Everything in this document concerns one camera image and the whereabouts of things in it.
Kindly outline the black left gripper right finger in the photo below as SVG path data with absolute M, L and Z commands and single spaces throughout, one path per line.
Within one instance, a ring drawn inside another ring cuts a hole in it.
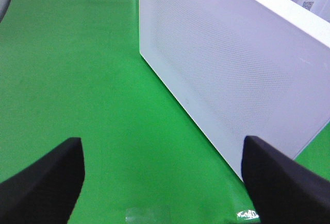
M 329 223 L 329 180 L 257 136 L 244 139 L 241 174 L 261 223 Z

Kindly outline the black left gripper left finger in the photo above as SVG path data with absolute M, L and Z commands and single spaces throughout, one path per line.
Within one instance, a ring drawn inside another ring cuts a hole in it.
M 82 141 L 70 137 L 1 182 L 1 223 L 68 223 L 84 180 Z

